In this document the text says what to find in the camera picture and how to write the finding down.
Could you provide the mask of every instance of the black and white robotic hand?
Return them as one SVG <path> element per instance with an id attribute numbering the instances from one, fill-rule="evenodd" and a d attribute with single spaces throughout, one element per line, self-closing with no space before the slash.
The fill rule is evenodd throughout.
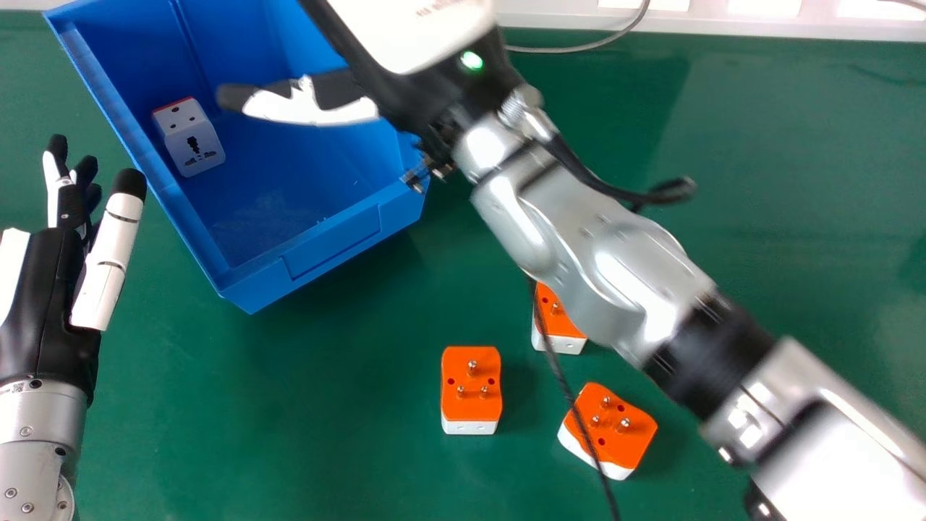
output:
<path id="1" fill-rule="evenodd" d="M 102 219 L 96 158 L 66 166 L 68 141 L 43 153 L 48 223 L 0 232 L 0 519 L 68 521 L 100 338 L 119 300 L 146 193 L 116 176 Z"/>
<path id="2" fill-rule="evenodd" d="M 349 70 L 219 104 L 272 121 L 377 115 L 417 134 L 435 175 L 456 168 L 523 272 L 573 322 L 653 378 L 747 469 L 755 519 L 926 519 L 926 449 L 792 338 L 726 299 L 634 194 L 591 173 L 507 58 L 493 0 L 299 0 Z"/>

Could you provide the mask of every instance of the green tabletop surface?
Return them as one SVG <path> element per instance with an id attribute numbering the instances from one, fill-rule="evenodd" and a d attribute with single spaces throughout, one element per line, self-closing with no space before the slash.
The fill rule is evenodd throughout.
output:
<path id="1" fill-rule="evenodd" d="M 509 32 L 521 44 L 597 33 Z M 775 335 L 792 335 L 926 436 L 926 46 L 632 34 L 516 56 L 579 155 L 693 201 L 646 214 Z M 38 14 L 0 14 L 0 224 L 45 219 L 51 133 L 130 166 Z M 220 299 L 157 203 L 100 357 L 78 483 L 84 521 L 605 519 L 566 405 L 530 343 L 524 277 L 468 202 L 434 184 L 421 221 L 264 311 Z M 505 413 L 448 437 L 447 345 L 495 345 Z M 563 357 L 656 418 L 623 518 L 746 519 L 744 472 L 608 349 Z"/>

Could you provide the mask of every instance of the robotic arm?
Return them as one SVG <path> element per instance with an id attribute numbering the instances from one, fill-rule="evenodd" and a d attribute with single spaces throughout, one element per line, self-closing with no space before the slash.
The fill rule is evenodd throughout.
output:
<path id="1" fill-rule="evenodd" d="M 65 166 L 68 142 L 43 155 L 48 228 L 0 232 L 0 519 L 75 518 L 77 462 L 93 402 L 101 333 L 125 280 L 145 197 L 120 172 L 103 219 L 96 159 Z"/>
<path id="2" fill-rule="evenodd" d="M 796 340 L 772 338 L 672 235 L 613 197 L 508 62 L 491 0 L 300 3 L 350 66 L 342 105 L 371 100 L 421 136 L 430 167 L 463 172 L 518 266 L 585 335 L 694 413 L 725 462 L 749 470 L 754 518 L 926 518 L 926 449 Z M 314 104 L 316 119 L 335 109 L 298 85 L 275 96 L 237 86 L 219 102 L 268 119 L 281 102 Z"/>

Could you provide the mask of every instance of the orange plug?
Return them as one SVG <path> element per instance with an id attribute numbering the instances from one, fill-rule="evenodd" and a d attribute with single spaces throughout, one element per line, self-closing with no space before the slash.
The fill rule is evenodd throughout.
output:
<path id="1" fill-rule="evenodd" d="M 441 357 L 441 425 L 447 434 L 494 434 L 502 417 L 498 349 L 451 346 Z"/>
<path id="2" fill-rule="evenodd" d="M 540 310 L 540 316 L 544 319 L 546 333 L 554 352 L 561 354 L 582 352 L 588 337 L 572 323 L 552 289 L 538 282 L 537 291 L 533 295 L 533 305 Z M 537 325 L 537 317 L 533 313 L 531 314 L 531 343 L 538 351 L 546 350 L 541 339 L 540 327 Z"/>
<path id="3" fill-rule="evenodd" d="M 593 382 L 582 388 L 576 398 L 576 408 L 594 443 L 605 476 L 626 479 L 640 464 L 656 435 L 656 420 Z M 557 438 L 569 452 L 594 467 L 592 454 L 572 411 L 566 414 Z"/>

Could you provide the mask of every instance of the green light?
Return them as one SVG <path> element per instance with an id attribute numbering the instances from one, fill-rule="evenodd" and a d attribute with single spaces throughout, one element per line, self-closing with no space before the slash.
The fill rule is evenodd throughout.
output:
<path id="1" fill-rule="evenodd" d="M 482 70 L 482 66 L 485 65 L 485 62 L 482 61 L 482 57 L 472 51 L 466 51 L 461 54 L 460 63 L 469 70 Z"/>

